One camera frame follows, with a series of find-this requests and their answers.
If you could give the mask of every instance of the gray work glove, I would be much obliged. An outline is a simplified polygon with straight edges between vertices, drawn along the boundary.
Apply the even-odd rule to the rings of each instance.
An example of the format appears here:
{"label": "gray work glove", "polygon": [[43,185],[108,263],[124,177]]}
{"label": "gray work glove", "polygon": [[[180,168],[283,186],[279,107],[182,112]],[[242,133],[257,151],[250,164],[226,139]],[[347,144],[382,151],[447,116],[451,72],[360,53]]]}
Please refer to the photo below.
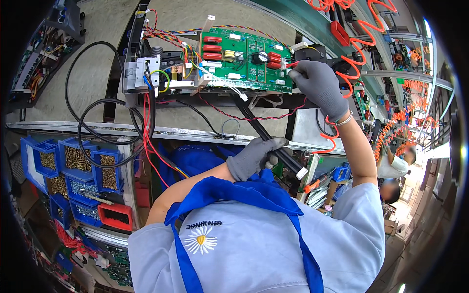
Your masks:
{"label": "gray work glove", "polygon": [[253,140],[235,157],[227,159],[228,170],[236,181],[246,181],[262,169],[272,169],[279,162],[279,158],[268,154],[288,145],[288,140],[283,137],[263,141],[258,137]]}
{"label": "gray work glove", "polygon": [[340,93],[339,80],[329,65],[301,60],[288,75],[306,97],[318,105],[330,122],[336,122],[348,111],[348,101]]}

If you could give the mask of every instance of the blue wire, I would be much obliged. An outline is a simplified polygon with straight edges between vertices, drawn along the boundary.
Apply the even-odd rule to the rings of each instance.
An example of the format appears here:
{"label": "blue wire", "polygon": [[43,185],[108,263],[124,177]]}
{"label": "blue wire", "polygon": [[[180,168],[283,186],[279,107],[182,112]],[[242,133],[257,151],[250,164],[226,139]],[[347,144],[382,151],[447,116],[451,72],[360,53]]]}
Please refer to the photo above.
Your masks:
{"label": "blue wire", "polygon": [[153,89],[151,85],[148,83],[148,79],[146,79],[146,76],[144,76],[144,82],[148,85],[148,88],[151,90]]}
{"label": "blue wire", "polygon": [[241,127],[241,125],[239,124],[238,119],[234,119],[234,118],[228,119],[228,120],[226,120],[225,122],[223,122],[223,124],[221,125],[221,133],[222,133],[223,135],[226,135],[226,134],[223,132],[223,127],[225,126],[225,123],[227,123],[227,122],[230,121],[230,120],[235,120],[236,122],[238,122],[238,130],[236,131],[236,134],[235,134],[235,136],[236,136],[236,135],[238,135],[239,128]]}

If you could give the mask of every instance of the red storage bin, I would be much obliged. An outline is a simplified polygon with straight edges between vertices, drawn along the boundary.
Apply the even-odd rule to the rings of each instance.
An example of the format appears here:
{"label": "red storage bin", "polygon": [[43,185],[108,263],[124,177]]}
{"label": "red storage bin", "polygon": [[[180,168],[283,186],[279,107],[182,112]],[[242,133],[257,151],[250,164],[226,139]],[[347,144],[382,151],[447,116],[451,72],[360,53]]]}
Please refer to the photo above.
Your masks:
{"label": "red storage bin", "polygon": [[105,225],[132,232],[132,208],[115,203],[101,203],[98,205],[98,214]]}

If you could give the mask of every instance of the green circuit board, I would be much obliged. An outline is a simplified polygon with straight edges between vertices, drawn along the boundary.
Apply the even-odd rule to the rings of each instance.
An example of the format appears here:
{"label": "green circuit board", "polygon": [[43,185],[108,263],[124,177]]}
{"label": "green circuit board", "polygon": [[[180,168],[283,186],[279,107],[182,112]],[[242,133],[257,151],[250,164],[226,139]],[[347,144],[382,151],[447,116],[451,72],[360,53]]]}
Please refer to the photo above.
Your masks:
{"label": "green circuit board", "polygon": [[[230,39],[230,34],[238,35],[241,39]],[[203,41],[205,36],[220,37],[222,38],[222,42],[206,43]],[[252,55],[261,51],[266,53],[274,52],[280,54],[282,58],[290,58],[290,51],[287,48],[283,48],[283,50],[277,50],[274,48],[275,45],[281,45],[280,43],[269,38],[259,37],[240,31],[211,28],[209,32],[203,32],[201,35],[200,52],[203,52],[202,48],[204,45],[221,46],[221,54],[223,54],[225,50],[235,51],[238,55],[242,52],[242,61],[240,61],[238,57],[236,57],[235,60],[209,60],[209,62],[221,63],[221,67],[215,67],[215,72],[211,73],[221,79],[225,79],[231,86],[253,90],[277,91],[282,93],[292,92],[292,80],[288,76],[286,70],[271,69],[267,68],[266,64],[255,65],[251,62]],[[228,74],[230,73],[240,74],[241,78],[229,79]],[[279,79],[285,81],[285,85],[276,84],[275,81]],[[223,82],[221,81],[212,80],[207,86],[224,87],[225,85],[223,85]]]}

